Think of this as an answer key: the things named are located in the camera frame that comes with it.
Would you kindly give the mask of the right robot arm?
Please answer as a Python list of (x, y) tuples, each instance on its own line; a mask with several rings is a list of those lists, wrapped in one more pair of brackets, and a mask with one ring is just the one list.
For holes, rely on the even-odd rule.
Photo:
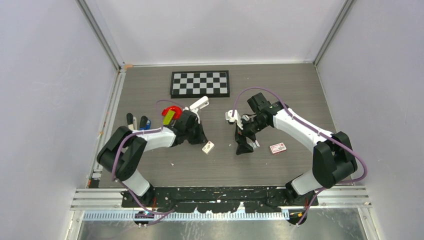
[(349, 137), (342, 131), (322, 130), (296, 114), (282, 101), (271, 103), (260, 92), (247, 100), (253, 114), (242, 117), (236, 109), (225, 113), (236, 124), (236, 154), (254, 152), (259, 146), (256, 133), (267, 127), (283, 131), (312, 153), (311, 170), (285, 184), (283, 195), (291, 205), (299, 205), (316, 189), (330, 189), (358, 169)]

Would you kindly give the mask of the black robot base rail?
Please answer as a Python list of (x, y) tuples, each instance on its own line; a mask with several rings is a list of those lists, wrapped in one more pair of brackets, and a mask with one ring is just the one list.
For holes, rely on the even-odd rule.
[(305, 209), (319, 204), (312, 191), (297, 196), (279, 186), (152, 187), (137, 198), (127, 190), (120, 194), (123, 208), (143, 205), (162, 213), (234, 213), (241, 206), (246, 213), (277, 213), (282, 207)]

